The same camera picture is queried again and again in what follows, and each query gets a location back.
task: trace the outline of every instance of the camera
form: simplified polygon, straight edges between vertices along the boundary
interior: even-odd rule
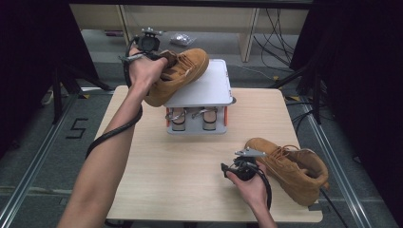
[[[162,31],[155,31],[152,28],[142,29],[144,36],[136,37],[134,41],[137,47],[141,51],[151,52],[153,50],[158,50],[160,47],[160,40],[156,38],[156,35],[163,35]]]
[[[224,176],[227,178],[225,172],[230,171],[237,175],[237,177],[243,181],[251,180],[257,173],[258,166],[256,165],[256,159],[254,157],[237,157],[234,159],[234,164],[231,167],[222,163],[221,170]]]

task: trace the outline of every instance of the white box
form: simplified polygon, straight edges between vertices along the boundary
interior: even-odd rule
[[[165,103],[166,111],[170,108],[184,107],[185,130],[172,130],[172,123],[167,121],[167,131],[169,134],[195,135],[195,134],[223,134],[226,132],[227,106],[233,103],[231,86],[228,79],[228,71],[225,61],[212,59],[207,70],[195,82],[185,85],[175,92],[174,96]],[[216,119],[216,130],[203,130],[202,115],[192,118],[192,114],[198,112],[203,107],[214,106],[218,109]]]

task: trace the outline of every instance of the forearm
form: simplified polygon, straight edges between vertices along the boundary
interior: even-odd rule
[[[148,86],[143,85],[130,88],[105,132],[133,120],[147,89]],[[104,220],[125,171],[133,134],[134,126],[102,142],[89,154],[74,185],[60,227],[96,227]],[[91,216],[83,216],[86,211],[91,211]]]
[[[259,228],[276,228],[277,225],[265,203],[250,205],[253,214],[258,220]]]

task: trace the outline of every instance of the floor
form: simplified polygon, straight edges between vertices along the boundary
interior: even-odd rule
[[[184,34],[194,39],[188,47],[172,45],[171,38]],[[118,56],[124,55],[125,39],[106,36],[101,30],[83,30],[83,37],[100,78],[110,86],[121,85],[122,66]],[[224,59],[231,86],[267,87],[290,73],[284,44],[277,37],[268,45],[281,60],[265,52],[258,44],[266,43],[257,34],[247,63],[240,60],[236,34],[166,32],[160,49],[180,52],[187,48],[203,48],[210,58]],[[294,47],[297,36],[283,36]],[[111,93],[94,89],[80,81],[88,97],[68,95],[64,98],[66,115],[60,125],[52,125],[52,100],[44,97],[44,106],[32,118],[16,145],[0,161],[0,205],[2,227],[54,227],[66,206],[71,186],[84,160],[83,151],[93,141],[103,118]],[[297,80],[281,88],[290,118],[295,124],[301,147],[309,147],[327,163],[331,176],[330,191],[319,197],[323,221],[320,223],[281,223],[279,227],[398,227],[376,191],[359,158],[326,106],[320,109],[321,124],[312,115],[309,96],[298,96]],[[176,227],[169,222],[137,222],[133,227]]]

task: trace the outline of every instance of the electrical cable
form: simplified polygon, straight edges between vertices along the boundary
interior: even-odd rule
[[[290,103],[286,104],[286,106],[291,106],[291,105],[311,105],[312,103]]]
[[[326,116],[323,116],[323,115],[319,115],[321,118],[323,118],[323,119],[325,119],[325,120],[328,120],[328,121],[334,121],[335,119],[332,119],[332,118],[329,118],[329,117],[326,117]]]
[[[117,227],[117,228],[122,228],[122,224],[114,224],[110,222],[108,219],[105,220],[105,225],[108,227]]]
[[[343,223],[344,227],[349,227],[346,223],[346,221],[343,219],[343,217],[340,215],[340,213],[338,213],[335,205],[332,203],[332,201],[329,199],[329,197],[326,195],[325,191],[323,191],[322,188],[320,188],[320,192],[322,193],[322,195],[326,198],[326,200],[328,200],[329,204],[332,206],[333,210],[335,210],[338,218],[341,220],[341,222]]]
[[[298,134],[298,130],[299,130],[299,127],[300,127],[300,125],[302,123],[302,120],[305,119],[305,117],[307,117],[308,115],[310,115],[312,113],[314,113],[314,110],[310,110],[310,111],[308,111],[308,112],[306,112],[304,114],[301,114],[301,115],[296,117],[296,119],[299,119],[299,122],[297,123],[297,127],[296,127],[296,134]]]
[[[259,74],[263,75],[264,77],[266,77],[266,78],[268,78],[268,79],[271,79],[271,80],[275,81],[273,78],[271,78],[271,77],[269,77],[269,76],[265,75],[265,74],[264,74],[263,72],[261,72],[261,71],[258,71],[258,70],[255,70],[255,69],[250,69],[250,68],[245,67],[245,66],[238,66],[238,65],[237,65],[237,67],[240,67],[240,68],[242,68],[242,69],[246,69],[246,70],[249,70],[249,71],[252,71],[252,72],[257,72],[257,73],[259,73]]]
[[[134,22],[134,24],[135,24],[135,25],[129,25],[129,26],[141,28],[142,26],[140,26],[139,22],[138,22],[137,19],[134,17],[134,14],[135,14],[135,13],[132,12],[132,10],[130,9],[130,7],[129,7],[128,5],[124,5],[124,9],[125,9],[125,11],[127,12],[126,15],[129,15],[129,16],[131,17],[131,19],[133,19],[133,22]]]
[[[272,45],[274,48],[283,50],[285,56],[286,56],[287,59],[288,59],[288,61],[291,62],[291,58],[290,58],[289,54],[294,54],[294,53],[291,52],[291,51],[288,51],[287,48],[285,47],[285,45],[286,45],[288,48],[290,48],[291,50],[294,50],[294,49],[293,49],[290,45],[288,45],[288,43],[287,43],[287,42],[284,40],[284,38],[282,37],[281,22],[279,21],[279,19],[280,19],[280,13],[281,13],[281,9],[278,9],[278,19],[277,19],[276,23],[274,24],[272,18],[270,17],[270,13],[269,13],[268,9],[266,9],[266,14],[267,14],[267,17],[269,18],[269,21],[270,21],[270,24],[272,25],[273,30],[272,30],[272,33],[270,34],[269,38],[267,38],[267,37],[265,36],[265,34],[264,34],[264,38],[265,38],[265,39],[268,41],[268,43],[269,43],[270,45]],[[280,41],[280,44],[281,44],[282,48],[281,48],[281,47],[277,47],[277,46],[275,46],[274,44],[272,44],[272,43],[270,42],[270,39],[271,39],[271,37],[273,36],[274,33],[275,33],[276,36],[278,37],[278,40]]]
[[[135,41],[135,37],[133,37],[132,40],[129,42],[129,44],[126,48],[126,51],[125,51],[125,57],[129,56],[129,52],[131,50],[131,47],[133,46],[134,41]],[[125,74],[125,79],[126,79],[126,83],[127,83],[128,87],[131,86],[129,72],[128,72],[129,65],[130,65],[130,63],[124,62],[124,74]],[[100,136],[98,139],[96,139],[94,142],[92,142],[92,144],[88,147],[88,150],[86,151],[86,158],[88,158],[89,154],[96,146],[103,143],[107,139],[109,139],[113,136],[116,136],[117,134],[127,130],[128,128],[130,128],[131,126],[136,124],[142,118],[142,116],[143,116],[143,107],[140,104],[139,112],[137,113],[137,115],[134,117],[133,120],[131,120],[130,122],[128,122],[122,126],[117,127],[116,129],[106,132],[105,134]]]
[[[267,202],[266,203],[267,203],[267,208],[270,210],[270,207],[272,206],[272,197],[273,196],[272,196],[272,188],[270,186],[269,180],[267,180],[266,175],[264,175],[264,172],[261,169],[252,167],[250,165],[248,167],[260,176],[261,180],[264,183],[264,186],[266,186],[266,193],[267,193]]]
[[[287,70],[287,69],[282,69],[282,68],[276,68],[276,67],[272,67],[272,66],[268,66],[264,60],[263,60],[263,51],[265,50],[266,52],[268,52],[269,54],[273,55],[275,58],[278,58],[278,60],[280,60],[281,62],[283,62],[285,65],[288,65],[287,62],[284,62],[283,59],[279,58],[276,54],[274,54],[273,52],[271,52],[270,50],[268,50],[267,48],[265,48],[258,40],[257,38],[254,36],[255,41],[258,43],[258,45],[262,48],[262,52],[260,53],[260,59],[261,61],[264,63],[264,65],[266,67],[272,68],[272,69],[276,69],[276,70],[280,70],[280,71],[284,71],[284,72],[289,72],[292,73],[294,72],[293,70]]]
[[[278,57],[278,55],[276,55],[276,54],[273,53],[271,50],[267,49],[264,45],[262,45],[262,44],[258,41],[258,39],[256,38],[256,36],[253,36],[253,38],[254,38],[255,41],[258,43],[258,45],[261,47],[262,52],[263,52],[263,51],[266,51],[267,53],[269,53],[270,55],[272,55],[273,57],[275,57],[276,59],[278,59],[280,62],[284,63],[286,66],[288,66],[288,67],[290,66],[290,64],[289,64],[287,61],[281,59],[280,57]]]

